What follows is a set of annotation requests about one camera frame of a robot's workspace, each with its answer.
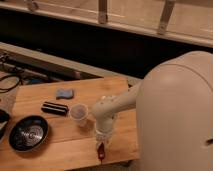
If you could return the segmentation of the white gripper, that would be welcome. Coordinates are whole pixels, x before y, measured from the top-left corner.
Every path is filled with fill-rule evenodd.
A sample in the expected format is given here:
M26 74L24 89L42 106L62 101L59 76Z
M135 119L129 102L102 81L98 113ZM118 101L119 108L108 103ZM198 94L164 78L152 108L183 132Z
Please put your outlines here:
M106 143L112 136L117 115L96 116L95 136L97 142Z

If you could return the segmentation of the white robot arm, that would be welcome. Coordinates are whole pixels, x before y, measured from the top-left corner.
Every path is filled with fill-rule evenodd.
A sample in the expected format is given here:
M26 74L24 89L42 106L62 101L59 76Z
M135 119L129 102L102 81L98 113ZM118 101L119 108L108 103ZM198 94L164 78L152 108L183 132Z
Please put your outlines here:
M153 68L126 92L92 107L96 139L118 112L136 110L140 171L213 171L213 53L192 51Z

